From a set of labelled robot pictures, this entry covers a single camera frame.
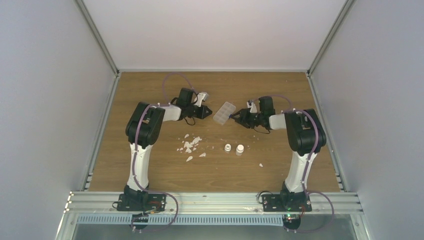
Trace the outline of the clear plastic pill organizer box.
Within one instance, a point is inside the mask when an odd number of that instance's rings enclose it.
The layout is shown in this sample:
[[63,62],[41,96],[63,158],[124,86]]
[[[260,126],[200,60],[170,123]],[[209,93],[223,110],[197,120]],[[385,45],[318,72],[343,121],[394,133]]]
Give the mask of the clear plastic pill organizer box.
[[213,120],[219,125],[224,125],[228,119],[231,118],[231,115],[236,110],[236,106],[228,101],[226,101],[219,110],[214,114]]

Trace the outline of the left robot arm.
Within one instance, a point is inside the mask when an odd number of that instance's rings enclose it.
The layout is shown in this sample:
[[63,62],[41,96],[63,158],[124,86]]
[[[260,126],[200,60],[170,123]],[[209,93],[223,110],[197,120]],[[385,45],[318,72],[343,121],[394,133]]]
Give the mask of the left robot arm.
[[131,115],[125,134],[131,150],[130,174],[123,194],[141,199],[148,193],[148,168],[153,145],[157,142],[163,122],[184,119],[205,119],[212,110],[203,105],[209,97],[207,92],[196,93],[182,88],[179,96],[166,104],[139,102]]

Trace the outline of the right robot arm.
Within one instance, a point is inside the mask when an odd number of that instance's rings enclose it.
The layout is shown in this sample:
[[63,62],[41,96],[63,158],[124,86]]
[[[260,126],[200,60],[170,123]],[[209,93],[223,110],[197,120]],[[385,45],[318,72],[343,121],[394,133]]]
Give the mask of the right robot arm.
[[308,196],[307,181],[314,159],[327,143],[327,136],[315,109],[298,109],[291,104],[278,114],[273,95],[261,96],[247,101],[247,107],[229,115],[236,123],[247,129],[263,127],[271,130],[285,129],[292,160],[288,175],[283,182],[282,195]]

